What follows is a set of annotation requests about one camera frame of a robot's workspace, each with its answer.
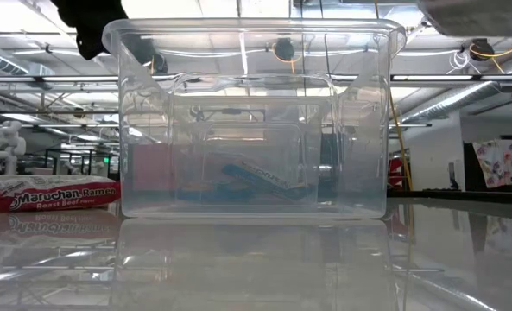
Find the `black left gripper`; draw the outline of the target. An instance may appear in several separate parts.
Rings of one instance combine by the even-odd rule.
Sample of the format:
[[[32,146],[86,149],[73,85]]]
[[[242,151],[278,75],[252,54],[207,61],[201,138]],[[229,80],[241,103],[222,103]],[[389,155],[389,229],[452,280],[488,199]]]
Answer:
[[[50,0],[57,8],[61,21],[69,27],[77,27],[76,42],[79,54],[90,60],[100,54],[108,54],[102,43],[104,26],[112,21],[128,19],[121,0]],[[92,47],[89,29],[93,27]]]

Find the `blue Maruchan ramen packet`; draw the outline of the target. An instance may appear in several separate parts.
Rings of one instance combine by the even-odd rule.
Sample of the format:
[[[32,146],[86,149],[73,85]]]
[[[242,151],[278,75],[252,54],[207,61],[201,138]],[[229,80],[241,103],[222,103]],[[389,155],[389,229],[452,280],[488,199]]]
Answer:
[[[254,194],[254,190],[242,182],[200,181],[187,183],[176,196],[179,200],[200,204],[225,204],[250,200]]]
[[[226,164],[223,166],[222,172],[240,181],[244,181],[263,192],[287,200],[304,200],[315,189],[314,185],[304,182],[294,185],[279,175],[250,162],[240,161]]]

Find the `clear plastic bin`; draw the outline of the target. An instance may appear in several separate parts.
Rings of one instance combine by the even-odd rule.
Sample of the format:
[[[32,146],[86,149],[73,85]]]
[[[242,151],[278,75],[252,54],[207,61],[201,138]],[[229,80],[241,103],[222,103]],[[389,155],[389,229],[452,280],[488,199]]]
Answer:
[[[301,130],[294,124],[226,124],[209,127],[202,141],[205,176],[233,162],[250,162],[292,184],[303,179]]]
[[[128,49],[130,39],[151,39],[168,64],[151,74]],[[279,60],[279,38],[294,46],[292,61]],[[131,218],[255,217],[372,219],[386,211],[390,68],[407,42],[397,22],[384,19],[196,18],[124,19],[110,22],[104,47],[117,60],[121,203]],[[166,143],[169,92],[191,75],[320,76],[311,86],[332,109],[322,123],[317,200],[307,206],[255,206],[239,201],[203,205],[171,191],[132,189],[132,150]]]
[[[320,76],[306,74],[191,75],[169,92],[172,158],[177,191],[191,182],[235,181],[251,187],[247,201],[255,206],[307,206],[316,202],[319,184],[322,123],[332,109],[327,96],[309,94],[311,86],[329,88]],[[210,169],[205,176],[202,141],[210,126],[226,124],[294,124],[301,130],[302,182],[315,186],[304,200],[287,200]]]

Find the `silver ventilation duct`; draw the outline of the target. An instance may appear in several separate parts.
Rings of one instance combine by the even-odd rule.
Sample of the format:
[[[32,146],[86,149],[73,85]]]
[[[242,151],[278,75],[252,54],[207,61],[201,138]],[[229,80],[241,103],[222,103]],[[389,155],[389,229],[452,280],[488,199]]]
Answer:
[[[0,55],[0,71],[14,76],[42,76],[44,68],[41,65],[31,64],[29,67],[19,65],[18,63]]]
[[[512,59],[504,63],[508,75],[512,75]],[[403,114],[401,121],[411,123],[421,119],[440,117],[479,100],[489,98],[502,90],[499,81],[486,80],[466,87],[456,87],[416,106]]]

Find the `red and white sign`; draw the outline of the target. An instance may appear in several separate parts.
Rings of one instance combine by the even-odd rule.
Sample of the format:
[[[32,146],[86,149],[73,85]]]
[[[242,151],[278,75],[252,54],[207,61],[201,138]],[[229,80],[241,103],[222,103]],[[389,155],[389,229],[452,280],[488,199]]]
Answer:
[[[410,191],[413,189],[410,172],[410,162],[404,162],[400,157],[389,160],[388,187],[396,191]]]

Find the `floral cloth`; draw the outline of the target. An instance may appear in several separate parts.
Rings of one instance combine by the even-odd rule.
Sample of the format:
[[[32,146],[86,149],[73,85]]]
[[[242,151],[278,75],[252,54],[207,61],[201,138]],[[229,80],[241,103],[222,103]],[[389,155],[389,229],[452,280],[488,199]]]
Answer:
[[[473,143],[487,188],[512,185],[512,140]]]

